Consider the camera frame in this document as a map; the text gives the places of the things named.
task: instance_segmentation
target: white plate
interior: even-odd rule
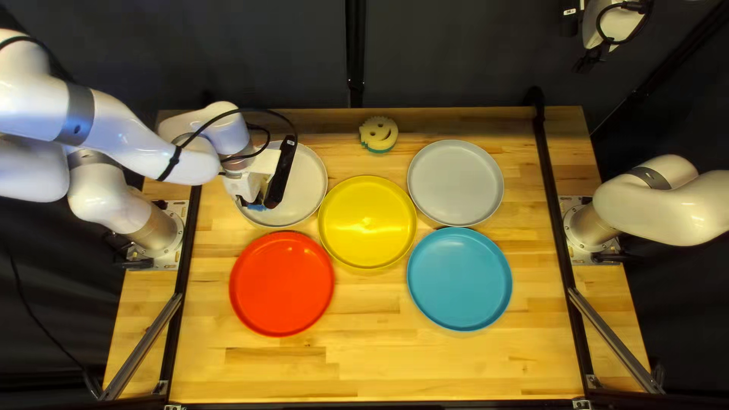
[[[269,148],[278,149],[281,141],[272,141]],[[272,228],[294,225],[313,214],[327,194],[327,169],[321,158],[309,147],[299,143],[289,172],[284,199],[273,209],[254,211],[239,208],[251,222]]]
[[[488,152],[470,142],[444,139],[413,158],[408,190],[430,219],[443,225],[471,226],[499,208],[504,177]]]

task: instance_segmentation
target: wood grain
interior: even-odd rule
[[[485,330],[450,332],[428,321],[411,301],[405,284],[407,257],[370,273],[335,263],[335,295],[318,323],[289,338],[258,336],[235,317],[227,298],[227,280],[241,250],[271,231],[245,220],[216,178],[203,186],[172,401],[485,400],[582,394],[531,131],[531,109],[281,112],[297,124],[300,142],[324,161],[329,189],[360,174],[386,177],[406,189],[412,157],[440,139],[463,139],[491,153],[504,174],[504,202],[494,216],[474,228],[494,240],[507,256],[514,277],[509,308]],[[363,151],[357,140],[357,126],[372,115],[393,117],[402,132],[395,148],[385,155]],[[285,132],[262,116],[246,118]],[[581,109],[550,107],[546,128],[559,192],[591,194],[599,176]],[[179,199],[184,189],[170,186],[175,187],[148,181],[144,192]],[[418,213],[416,241],[439,227]],[[318,240],[316,215],[293,229]],[[584,268],[576,271],[576,279],[580,290],[646,363],[622,268]],[[106,382],[173,287],[173,275],[127,275]],[[598,377],[614,386],[634,387],[620,364],[606,358],[609,352],[598,343],[601,340],[594,333],[588,335]],[[154,387],[163,344],[157,345],[125,396]]]

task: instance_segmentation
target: yellow plate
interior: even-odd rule
[[[408,252],[417,217],[393,182],[364,175],[335,186],[319,208],[319,236],[334,258],[356,268],[383,268]]]

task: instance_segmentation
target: black cable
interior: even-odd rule
[[[223,112],[222,114],[216,115],[215,117],[213,117],[212,120],[209,120],[207,123],[204,123],[200,128],[198,128],[197,131],[192,133],[192,135],[185,142],[180,144],[180,147],[185,148],[190,142],[192,142],[193,139],[195,139],[195,137],[200,135],[200,133],[202,133],[206,128],[208,128],[210,125],[212,125],[216,121],[220,120],[221,118],[227,117],[228,115],[241,114],[246,111],[265,112],[265,113],[271,114],[275,117],[281,118],[282,120],[286,121],[289,124],[292,131],[294,132],[294,139],[296,140],[296,142],[298,142],[299,134],[296,132],[296,127],[294,126],[294,124],[288,118],[277,113],[276,111],[273,111],[272,109],[268,109],[268,108],[237,108],[237,109],[231,109],[230,111],[226,111],[226,112]]]
[[[612,9],[628,9],[630,11],[638,12],[640,14],[643,14],[643,18],[638,22],[638,25],[633,29],[633,31],[622,40],[616,40],[612,37],[608,37],[605,35],[605,33],[602,31],[601,21],[602,17],[605,15],[606,12],[612,10]],[[597,18],[595,21],[595,29],[597,30],[598,34],[600,34],[600,37],[602,38],[603,42],[606,42],[609,45],[623,45],[632,39],[635,38],[638,34],[640,34],[641,31],[643,31],[643,28],[648,23],[648,20],[650,19],[650,15],[653,11],[653,1],[652,0],[644,0],[644,1],[623,1],[621,3],[614,3],[610,4],[609,6],[605,7],[604,9],[600,10],[600,13],[597,14]]]
[[[182,152],[182,149],[184,149],[190,142],[192,142],[193,139],[195,139],[197,136],[199,136],[206,128],[208,128],[210,125],[214,124],[216,121],[218,121],[224,117],[227,117],[228,115],[240,114],[243,112],[250,112],[250,111],[265,112],[267,114],[273,115],[274,117],[278,117],[278,118],[281,118],[282,120],[286,121],[286,123],[289,125],[289,127],[291,127],[291,130],[294,133],[294,144],[299,143],[299,133],[296,131],[296,126],[294,125],[294,123],[291,122],[291,120],[289,120],[282,114],[279,114],[278,112],[273,111],[272,109],[268,109],[268,108],[231,109],[230,111],[226,111],[226,112],[223,112],[222,114],[216,115],[215,117],[210,119],[207,123],[204,123],[200,128],[198,128],[194,133],[192,133],[192,135],[190,135],[190,137],[188,139],[186,139],[180,145],[176,146],[175,153],[170,158],[167,168],[165,168],[165,170],[162,172],[162,174],[160,174],[160,176],[157,178],[157,181],[164,181],[170,175],[172,170],[175,168],[175,165],[177,165],[177,163],[179,162],[179,155]],[[248,124],[248,127],[250,129],[257,129],[257,130],[265,131],[266,134],[268,135],[266,138],[266,143],[263,145],[263,147],[260,150],[254,152],[252,154],[236,155],[234,157],[225,158],[224,160],[220,161],[221,163],[232,161],[232,160],[253,158],[254,156],[259,155],[261,152],[263,152],[263,150],[265,150],[265,148],[268,146],[268,143],[270,142],[270,136],[271,136],[269,130],[267,130],[266,128],[263,128],[259,125],[255,125],[255,124]]]
[[[45,333],[48,339],[50,339],[51,342],[53,342],[53,344],[70,359],[70,361],[74,362],[74,364],[81,369],[81,372],[84,376],[84,383],[86,384],[86,388],[89,389],[89,392],[91,392],[91,395],[93,395],[94,398],[98,398],[98,395],[101,392],[101,388],[98,386],[98,383],[95,382],[95,379],[91,376],[86,366],[84,366],[81,362],[78,361],[78,359],[76,359],[71,353],[69,353],[69,351],[66,350],[63,345],[55,337],[53,337],[52,334],[50,334],[48,329],[43,326],[43,323],[38,319],[35,313],[33,313],[33,309],[31,309],[31,305],[28,303],[28,300],[26,299],[26,294],[23,291],[23,283],[20,280],[20,274],[18,273],[17,265],[15,264],[15,258],[12,256],[12,252],[10,252],[10,248],[5,242],[3,242],[3,248],[5,249],[5,253],[10,260],[12,274],[15,277],[15,288],[17,289],[17,294],[20,296],[20,301],[23,302],[23,305],[28,312],[28,316],[33,319],[33,321],[36,323],[36,325],[38,325],[43,333]]]

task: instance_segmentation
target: plate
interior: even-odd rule
[[[467,228],[443,228],[423,238],[410,256],[407,278],[420,311],[451,330],[474,331],[496,322],[511,299],[504,253]]]
[[[407,193],[370,175],[340,182],[319,209],[324,248],[355,268],[383,268],[400,259],[413,245],[416,223]]]
[[[329,255],[297,232],[262,236],[233,266],[230,302],[256,333],[291,336],[311,327],[332,300],[334,269]]]
[[[281,141],[273,141],[268,145],[272,149],[280,146]],[[270,228],[291,226],[316,212],[327,194],[327,183],[327,169],[321,158],[311,148],[299,143],[281,203],[265,211],[239,209],[248,220],[258,225]]]
[[[444,139],[420,150],[410,162],[408,190],[430,219],[471,226],[499,208],[504,177],[488,152],[470,142]]]

